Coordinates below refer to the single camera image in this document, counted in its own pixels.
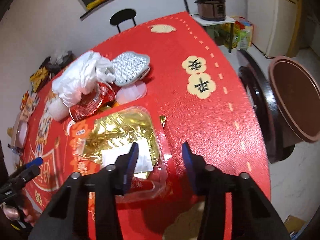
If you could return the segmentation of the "white plastic bag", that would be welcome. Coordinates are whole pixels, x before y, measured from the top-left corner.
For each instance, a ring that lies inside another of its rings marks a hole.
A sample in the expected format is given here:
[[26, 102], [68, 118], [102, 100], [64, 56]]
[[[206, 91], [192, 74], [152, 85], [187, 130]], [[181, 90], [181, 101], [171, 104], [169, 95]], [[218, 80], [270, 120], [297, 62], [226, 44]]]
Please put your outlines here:
[[93, 91], [97, 82], [112, 83], [115, 70], [111, 61], [94, 51], [87, 51], [73, 61], [52, 83], [52, 91], [70, 108], [83, 95]]

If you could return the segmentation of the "brown round trash bin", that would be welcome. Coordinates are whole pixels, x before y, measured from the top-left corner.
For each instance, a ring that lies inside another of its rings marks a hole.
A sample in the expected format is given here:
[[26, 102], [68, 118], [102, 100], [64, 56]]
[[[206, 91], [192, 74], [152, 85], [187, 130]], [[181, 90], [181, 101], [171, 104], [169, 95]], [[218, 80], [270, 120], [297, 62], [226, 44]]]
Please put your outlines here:
[[319, 85], [307, 69], [289, 57], [275, 57], [268, 77], [278, 109], [302, 141], [319, 141]]

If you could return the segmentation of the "clear round plastic lid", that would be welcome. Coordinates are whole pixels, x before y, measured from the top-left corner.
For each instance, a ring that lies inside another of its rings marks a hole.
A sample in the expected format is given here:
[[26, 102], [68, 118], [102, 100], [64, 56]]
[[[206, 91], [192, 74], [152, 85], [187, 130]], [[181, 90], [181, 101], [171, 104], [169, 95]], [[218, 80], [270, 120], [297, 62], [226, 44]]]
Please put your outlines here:
[[133, 102], [146, 96], [147, 87], [143, 81], [136, 81], [133, 84], [121, 87], [116, 94], [116, 101], [120, 105]]

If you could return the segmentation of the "red festive table mat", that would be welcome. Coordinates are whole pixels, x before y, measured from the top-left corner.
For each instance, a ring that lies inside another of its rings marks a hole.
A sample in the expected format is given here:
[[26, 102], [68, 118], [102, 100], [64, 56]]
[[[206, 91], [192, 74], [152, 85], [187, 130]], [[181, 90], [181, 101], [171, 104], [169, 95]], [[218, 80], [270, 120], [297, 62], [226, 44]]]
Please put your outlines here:
[[76, 154], [76, 141], [89, 135], [97, 119], [128, 108], [141, 108], [151, 116], [165, 167], [155, 168], [147, 180], [134, 179], [131, 190], [116, 198], [124, 239], [180, 239], [191, 232], [174, 225], [199, 200], [185, 172], [184, 142], [226, 174], [248, 173], [271, 195], [263, 136], [243, 85], [214, 41], [186, 12], [127, 29], [94, 50], [109, 59], [126, 51], [148, 55], [146, 96], [70, 126], [68, 119], [49, 117], [55, 96], [51, 84], [41, 89], [23, 154], [26, 162], [43, 155], [40, 175], [26, 187], [40, 209], [71, 173], [97, 172], [96, 163]]

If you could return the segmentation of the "red instant noodle cup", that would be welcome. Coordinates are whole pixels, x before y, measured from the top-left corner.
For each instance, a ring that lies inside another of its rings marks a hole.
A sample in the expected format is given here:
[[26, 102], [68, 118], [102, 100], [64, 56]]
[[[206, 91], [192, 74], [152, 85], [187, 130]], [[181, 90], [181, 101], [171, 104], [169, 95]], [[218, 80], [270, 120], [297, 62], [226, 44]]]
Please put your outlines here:
[[97, 82], [89, 94], [82, 94], [81, 100], [69, 109], [69, 114], [74, 122], [79, 122], [97, 113], [100, 107], [112, 105], [116, 94], [109, 84]]

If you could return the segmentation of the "grey scrubbing sponge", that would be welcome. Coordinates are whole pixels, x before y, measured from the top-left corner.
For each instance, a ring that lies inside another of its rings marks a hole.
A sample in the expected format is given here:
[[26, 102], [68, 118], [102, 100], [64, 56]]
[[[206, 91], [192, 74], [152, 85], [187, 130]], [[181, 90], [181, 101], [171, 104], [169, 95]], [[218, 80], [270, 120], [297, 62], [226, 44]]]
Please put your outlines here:
[[134, 51], [126, 51], [112, 61], [114, 84], [118, 87], [128, 86], [144, 78], [150, 71], [150, 57]]

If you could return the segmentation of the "dark round stool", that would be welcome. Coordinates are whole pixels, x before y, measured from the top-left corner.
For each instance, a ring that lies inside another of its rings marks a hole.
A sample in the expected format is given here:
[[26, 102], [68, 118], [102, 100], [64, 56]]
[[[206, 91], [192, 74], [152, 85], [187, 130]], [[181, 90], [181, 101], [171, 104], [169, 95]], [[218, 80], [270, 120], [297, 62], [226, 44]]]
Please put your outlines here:
[[253, 110], [263, 135], [267, 157], [270, 163], [288, 158], [294, 146], [284, 146], [284, 129], [280, 111], [273, 90], [263, 71], [253, 57], [245, 50], [236, 52], [240, 64], [238, 76], [246, 92], [250, 92]]

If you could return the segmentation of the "colourful bags beside fridge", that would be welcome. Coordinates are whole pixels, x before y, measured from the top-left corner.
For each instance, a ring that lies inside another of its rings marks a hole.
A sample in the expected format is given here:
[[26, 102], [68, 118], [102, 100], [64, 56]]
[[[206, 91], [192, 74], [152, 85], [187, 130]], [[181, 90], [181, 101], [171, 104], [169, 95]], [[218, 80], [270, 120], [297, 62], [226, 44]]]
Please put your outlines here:
[[[252, 45], [254, 25], [242, 16], [233, 16], [233, 39], [232, 49], [247, 50]], [[229, 48], [231, 40], [231, 23], [222, 24], [219, 34], [225, 47]]]

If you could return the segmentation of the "black metal shelf stand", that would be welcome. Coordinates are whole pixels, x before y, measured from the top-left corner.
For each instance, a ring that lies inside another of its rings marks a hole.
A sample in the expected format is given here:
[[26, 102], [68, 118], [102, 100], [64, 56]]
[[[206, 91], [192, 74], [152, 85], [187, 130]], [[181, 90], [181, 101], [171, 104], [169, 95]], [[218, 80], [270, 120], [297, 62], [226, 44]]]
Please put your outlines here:
[[235, 19], [227, 16], [226, 0], [183, 0], [186, 12], [203, 28], [229, 24], [228, 52], [232, 52]]

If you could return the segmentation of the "black round-back chair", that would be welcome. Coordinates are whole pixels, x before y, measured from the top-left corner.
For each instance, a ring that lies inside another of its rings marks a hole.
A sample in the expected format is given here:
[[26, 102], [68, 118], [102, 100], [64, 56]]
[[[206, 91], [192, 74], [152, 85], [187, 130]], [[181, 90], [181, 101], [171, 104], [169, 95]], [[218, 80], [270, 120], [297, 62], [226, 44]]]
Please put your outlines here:
[[136, 26], [136, 21], [135, 21], [135, 17], [136, 17], [137, 13], [134, 9], [131, 8], [126, 8], [123, 10], [120, 10], [118, 12], [116, 12], [111, 18], [110, 18], [110, 25], [112, 26], [116, 26], [116, 28], [118, 29], [118, 33], [121, 33], [121, 29], [119, 27], [119, 25], [127, 20], [132, 20], [134, 26]]

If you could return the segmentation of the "brown electric pressure cooker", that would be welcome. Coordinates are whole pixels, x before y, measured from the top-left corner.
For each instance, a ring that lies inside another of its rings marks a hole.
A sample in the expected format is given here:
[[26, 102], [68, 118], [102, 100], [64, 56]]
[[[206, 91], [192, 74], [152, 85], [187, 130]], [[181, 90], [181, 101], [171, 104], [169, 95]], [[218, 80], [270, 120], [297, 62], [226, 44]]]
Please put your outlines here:
[[199, 16], [207, 21], [224, 21], [226, 19], [225, 0], [196, 0]]

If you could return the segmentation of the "cream two-door refrigerator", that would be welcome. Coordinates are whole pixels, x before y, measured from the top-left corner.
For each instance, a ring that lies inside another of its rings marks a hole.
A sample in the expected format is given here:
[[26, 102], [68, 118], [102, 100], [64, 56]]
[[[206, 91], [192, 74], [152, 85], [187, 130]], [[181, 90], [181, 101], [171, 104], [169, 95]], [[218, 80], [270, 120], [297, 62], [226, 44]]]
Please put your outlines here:
[[266, 58], [284, 56], [293, 37], [298, 0], [247, 0], [253, 44]]

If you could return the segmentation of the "yellow packet on windowsill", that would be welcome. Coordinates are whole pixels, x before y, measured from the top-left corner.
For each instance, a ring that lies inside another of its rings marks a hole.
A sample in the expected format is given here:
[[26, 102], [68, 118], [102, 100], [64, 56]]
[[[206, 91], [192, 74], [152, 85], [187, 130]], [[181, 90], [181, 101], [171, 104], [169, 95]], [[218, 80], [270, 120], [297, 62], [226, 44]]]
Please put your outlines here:
[[95, 0], [91, 3], [89, 3], [87, 6], [86, 6], [86, 9], [89, 11], [89, 10], [92, 10], [94, 8], [96, 8], [97, 6], [101, 5], [102, 3], [104, 3], [105, 1], [107, 0]]

